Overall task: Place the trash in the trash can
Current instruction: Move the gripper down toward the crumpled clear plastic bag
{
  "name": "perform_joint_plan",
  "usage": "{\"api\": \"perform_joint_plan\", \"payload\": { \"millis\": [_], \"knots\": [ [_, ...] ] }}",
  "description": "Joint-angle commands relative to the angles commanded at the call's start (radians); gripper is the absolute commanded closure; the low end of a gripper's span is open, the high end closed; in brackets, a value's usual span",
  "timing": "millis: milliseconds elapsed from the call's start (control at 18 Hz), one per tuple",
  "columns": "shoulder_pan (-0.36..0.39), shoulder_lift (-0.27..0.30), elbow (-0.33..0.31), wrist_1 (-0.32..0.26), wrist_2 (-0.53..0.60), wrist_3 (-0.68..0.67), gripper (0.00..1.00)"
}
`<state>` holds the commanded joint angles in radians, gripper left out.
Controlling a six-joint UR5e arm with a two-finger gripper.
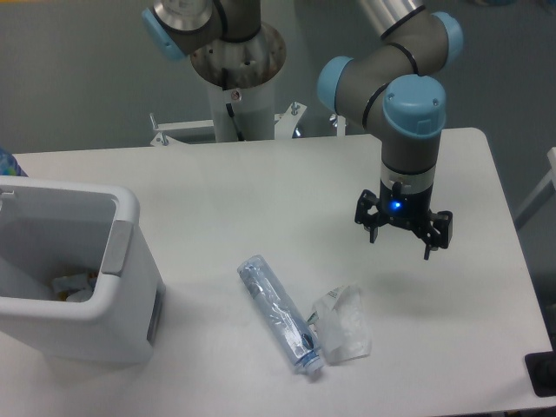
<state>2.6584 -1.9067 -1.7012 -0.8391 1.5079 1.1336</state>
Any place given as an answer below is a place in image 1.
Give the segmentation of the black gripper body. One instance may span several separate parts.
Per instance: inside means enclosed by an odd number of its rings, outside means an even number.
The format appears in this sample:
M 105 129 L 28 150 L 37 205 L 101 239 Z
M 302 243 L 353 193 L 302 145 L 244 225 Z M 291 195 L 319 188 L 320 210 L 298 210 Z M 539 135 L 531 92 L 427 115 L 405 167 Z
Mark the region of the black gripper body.
M 429 217 L 430 202 L 434 186 L 416 194 L 394 192 L 381 183 L 380 200 L 377 206 L 376 228 L 386 224 L 417 233 L 425 233 L 432 227 Z

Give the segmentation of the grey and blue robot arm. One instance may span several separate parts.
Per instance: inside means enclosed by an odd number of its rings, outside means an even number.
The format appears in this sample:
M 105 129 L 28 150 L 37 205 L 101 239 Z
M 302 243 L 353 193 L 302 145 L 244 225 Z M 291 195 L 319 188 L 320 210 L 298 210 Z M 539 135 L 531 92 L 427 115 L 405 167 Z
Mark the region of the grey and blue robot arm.
M 453 215 L 430 208 L 446 122 L 446 93 L 434 73 L 461 52 L 462 29 L 421 1 L 362 6 L 382 45 L 362 59 L 331 59 L 317 81 L 325 107 L 381 142 L 381 188 L 361 193 L 354 219 L 372 237 L 392 225 L 413 232 L 427 252 L 447 248 Z M 167 58 L 189 59 L 208 84 L 218 141 L 275 137 L 270 84 L 283 68 L 286 48 L 262 21 L 259 2 L 155 1 L 142 21 Z

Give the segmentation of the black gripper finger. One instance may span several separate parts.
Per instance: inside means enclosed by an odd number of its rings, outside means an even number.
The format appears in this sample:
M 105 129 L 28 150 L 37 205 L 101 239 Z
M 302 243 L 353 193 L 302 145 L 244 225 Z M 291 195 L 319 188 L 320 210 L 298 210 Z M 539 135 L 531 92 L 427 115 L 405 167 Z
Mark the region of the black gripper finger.
M 369 233 L 369 241 L 375 243 L 379 228 L 387 224 L 387 215 L 381 211 L 380 198 L 368 189 L 363 189 L 356 203 L 354 221 Z
M 429 210 L 415 234 L 425 243 L 424 259 L 428 261 L 433 251 L 449 247 L 453 235 L 453 213 L 448 210 L 438 213 Z

